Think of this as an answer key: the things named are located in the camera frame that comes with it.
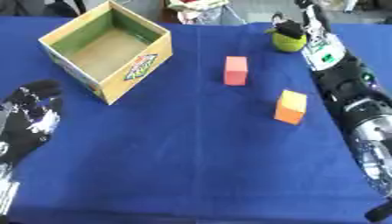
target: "orange cube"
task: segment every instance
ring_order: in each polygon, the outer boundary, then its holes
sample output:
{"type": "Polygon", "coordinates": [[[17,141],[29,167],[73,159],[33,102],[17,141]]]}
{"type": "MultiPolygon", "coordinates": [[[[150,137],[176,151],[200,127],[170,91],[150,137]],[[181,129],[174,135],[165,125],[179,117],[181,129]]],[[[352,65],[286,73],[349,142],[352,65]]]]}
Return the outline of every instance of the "orange cube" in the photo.
{"type": "Polygon", "coordinates": [[[276,105],[275,119],[291,124],[299,124],[306,112],[305,94],[284,90],[276,105]]]}
{"type": "Polygon", "coordinates": [[[246,57],[226,57],[224,82],[229,86],[244,86],[248,76],[246,57]]]}

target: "blue tablecloth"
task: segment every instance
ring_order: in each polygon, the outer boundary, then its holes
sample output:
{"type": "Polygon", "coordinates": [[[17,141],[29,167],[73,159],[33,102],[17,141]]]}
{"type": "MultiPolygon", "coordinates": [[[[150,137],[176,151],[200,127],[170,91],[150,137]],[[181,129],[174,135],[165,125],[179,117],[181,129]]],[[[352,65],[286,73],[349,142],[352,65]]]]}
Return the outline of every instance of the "blue tablecloth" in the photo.
{"type": "MultiPolygon", "coordinates": [[[[37,39],[65,22],[0,18],[0,95],[51,78],[61,82],[66,106],[52,141],[17,168],[13,220],[143,223],[127,219],[153,213],[360,223],[382,202],[351,159],[301,54],[276,52],[263,34],[269,24],[165,25],[174,55],[107,106],[40,49],[37,39]],[[248,57],[245,87],[222,83],[225,58],[236,55],[248,57]],[[308,95],[298,126],[273,119],[286,88],[308,95]]],[[[332,28],[392,90],[392,29],[332,28]]]]}

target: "open box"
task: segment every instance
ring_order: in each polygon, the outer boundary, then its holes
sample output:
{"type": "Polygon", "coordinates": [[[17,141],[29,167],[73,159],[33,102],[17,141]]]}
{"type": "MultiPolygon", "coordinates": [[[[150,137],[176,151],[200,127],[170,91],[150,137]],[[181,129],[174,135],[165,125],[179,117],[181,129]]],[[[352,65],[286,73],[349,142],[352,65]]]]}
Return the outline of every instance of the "open box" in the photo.
{"type": "Polygon", "coordinates": [[[172,56],[165,28],[107,1],[39,39],[52,60],[112,104],[172,56]]]}

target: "box label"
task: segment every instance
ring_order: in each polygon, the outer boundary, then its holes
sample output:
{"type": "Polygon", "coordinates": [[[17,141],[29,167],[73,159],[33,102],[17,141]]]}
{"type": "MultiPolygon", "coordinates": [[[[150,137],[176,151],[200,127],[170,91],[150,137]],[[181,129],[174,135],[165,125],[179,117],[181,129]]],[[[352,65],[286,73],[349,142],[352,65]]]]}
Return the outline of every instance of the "box label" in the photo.
{"type": "Polygon", "coordinates": [[[150,67],[157,58],[157,54],[148,54],[137,57],[135,65],[129,70],[129,73],[125,76],[125,80],[134,80],[135,78],[144,77],[150,70],[150,67]]]}

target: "pink cube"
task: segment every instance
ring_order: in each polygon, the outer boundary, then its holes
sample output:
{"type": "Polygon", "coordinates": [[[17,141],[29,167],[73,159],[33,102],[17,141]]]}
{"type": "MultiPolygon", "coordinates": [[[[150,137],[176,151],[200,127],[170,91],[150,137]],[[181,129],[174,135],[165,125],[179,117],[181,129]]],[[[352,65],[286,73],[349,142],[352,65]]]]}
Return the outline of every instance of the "pink cube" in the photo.
{"type": "Polygon", "coordinates": [[[224,82],[229,86],[245,86],[248,76],[247,57],[226,57],[224,82]]]}

